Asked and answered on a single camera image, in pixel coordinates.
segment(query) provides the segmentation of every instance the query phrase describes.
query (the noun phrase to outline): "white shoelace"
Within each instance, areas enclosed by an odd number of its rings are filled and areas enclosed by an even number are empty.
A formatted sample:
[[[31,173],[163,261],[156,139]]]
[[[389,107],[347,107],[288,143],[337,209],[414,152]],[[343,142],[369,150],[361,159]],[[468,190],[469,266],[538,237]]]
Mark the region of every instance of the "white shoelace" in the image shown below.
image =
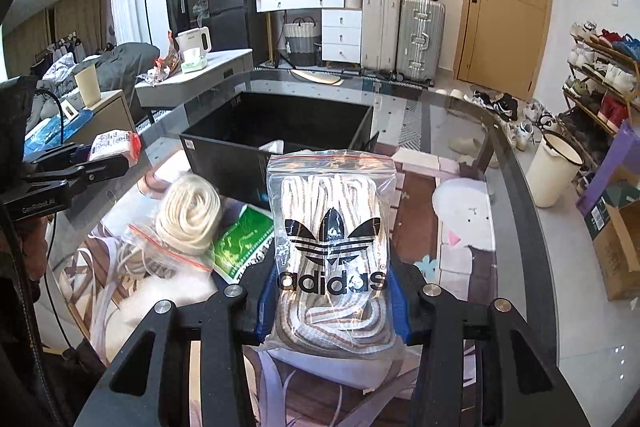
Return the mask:
[[[164,195],[156,232],[170,247],[187,255],[201,255],[211,244],[220,214],[215,188],[195,174],[185,174]]]
[[[328,289],[324,295],[322,292],[307,293],[300,289],[300,284],[296,291],[282,291],[276,333],[291,349],[313,355],[344,358],[350,354],[365,356],[384,351],[394,345],[395,338],[383,291],[367,288],[356,293],[352,289],[362,288],[361,276],[365,273],[370,276],[373,272],[382,272],[386,276],[385,227],[380,227],[378,235],[369,237],[368,241],[349,238],[362,223],[382,217],[375,184],[367,177],[352,174],[287,176],[283,179],[283,217],[302,223],[317,238],[315,243],[323,242],[324,238],[318,237],[318,233],[331,208],[338,211],[344,222],[343,237],[337,237],[342,245],[346,245],[342,259],[332,258],[331,253],[324,254],[326,257],[320,265],[318,257],[311,261],[306,253],[321,251],[322,247],[305,244],[304,240],[289,241],[286,271],[299,274],[298,280],[314,270],[322,271],[326,281],[340,277],[346,271],[347,292],[337,296]],[[349,248],[356,244],[367,246],[361,251]]]

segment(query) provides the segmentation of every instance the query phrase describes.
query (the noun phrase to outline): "white kettle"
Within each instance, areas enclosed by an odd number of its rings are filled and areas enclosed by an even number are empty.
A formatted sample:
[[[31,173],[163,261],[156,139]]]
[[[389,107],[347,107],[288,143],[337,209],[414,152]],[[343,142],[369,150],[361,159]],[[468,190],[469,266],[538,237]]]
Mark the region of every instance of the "white kettle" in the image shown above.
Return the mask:
[[[201,57],[211,51],[211,37],[209,37],[209,28],[206,26],[178,33],[175,41],[178,42],[182,58],[184,58],[184,52],[192,48],[199,48]]]

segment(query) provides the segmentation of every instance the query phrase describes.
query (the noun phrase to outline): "barcode label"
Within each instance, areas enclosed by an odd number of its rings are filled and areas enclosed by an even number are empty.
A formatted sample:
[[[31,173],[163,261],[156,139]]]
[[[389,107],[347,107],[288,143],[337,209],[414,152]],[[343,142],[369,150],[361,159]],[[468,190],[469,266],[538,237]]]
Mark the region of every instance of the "barcode label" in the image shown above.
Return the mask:
[[[602,227],[604,227],[604,219],[602,219],[602,214],[598,210],[597,206],[591,211],[591,216],[593,216],[593,219],[596,222],[596,228],[598,231],[602,230]]]

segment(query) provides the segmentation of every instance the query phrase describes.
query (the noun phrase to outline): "glass table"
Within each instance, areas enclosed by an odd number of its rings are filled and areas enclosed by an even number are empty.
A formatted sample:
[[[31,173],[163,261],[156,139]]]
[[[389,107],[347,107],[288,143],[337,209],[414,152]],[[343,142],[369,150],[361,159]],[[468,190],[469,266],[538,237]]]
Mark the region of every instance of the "glass table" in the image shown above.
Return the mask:
[[[161,198],[175,174],[166,172],[188,168],[176,155],[181,150],[178,135],[240,92],[317,97],[373,107],[376,152],[393,157],[399,172],[391,228],[401,258],[418,266],[426,280],[439,283],[460,299],[487,304],[500,296],[511,301],[557,363],[556,302],[545,239],[522,170],[494,117],[463,100],[408,84],[357,77],[327,85],[281,70],[236,74],[176,107],[142,133],[143,150],[137,165],[122,178],[90,186],[58,216],[50,265],[73,320],[94,346],[96,335],[104,330],[99,342],[107,361],[134,328],[130,323],[118,325],[122,320],[119,308],[140,285],[140,280],[114,269],[110,248],[117,248],[131,219],[148,213],[149,202]],[[478,157],[469,160],[470,164],[460,162],[460,155],[449,148],[452,140],[460,139],[475,139],[480,146]],[[219,190],[224,195],[224,187]],[[431,197],[436,191],[446,191],[444,207],[433,208]],[[474,222],[465,228],[476,215],[486,215],[486,221],[483,218],[480,225]],[[220,290],[222,279],[216,273],[213,279]],[[95,315],[108,282],[113,283],[114,291],[110,302],[103,303],[107,311],[102,311],[105,326],[101,328]],[[473,422],[472,351],[472,346],[465,347],[463,407],[468,412],[463,414],[464,425]],[[192,355],[197,357],[197,352],[192,348]],[[370,407],[366,397],[383,381],[399,379],[417,367],[419,360],[411,350],[400,365],[390,360],[335,359],[318,364],[316,357],[285,349],[268,351],[266,358],[262,352],[258,359],[251,355],[246,359],[254,409],[256,415],[264,413],[265,405],[258,405],[264,398],[260,393],[286,395],[283,425],[295,418],[296,425],[339,425],[350,411]],[[191,396],[197,402],[197,360],[192,363]],[[280,374],[279,386],[269,381],[273,373],[268,369]],[[372,425],[406,421],[411,392],[405,388],[399,384],[398,392],[383,402],[384,409],[363,412],[377,416]]]

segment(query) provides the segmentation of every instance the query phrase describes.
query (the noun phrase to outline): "open black storage box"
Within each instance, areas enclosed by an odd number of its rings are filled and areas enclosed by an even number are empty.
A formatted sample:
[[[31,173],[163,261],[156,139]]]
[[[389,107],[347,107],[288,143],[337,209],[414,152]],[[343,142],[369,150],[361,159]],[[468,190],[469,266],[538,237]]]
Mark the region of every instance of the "open black storage box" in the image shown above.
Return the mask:
[[[269,208],[270,152],[258,147],[284,141],[284,152],[348,149],[372,152],[370,105],[259,92],[242,92],[180,134],[191,169],[220,194]]]

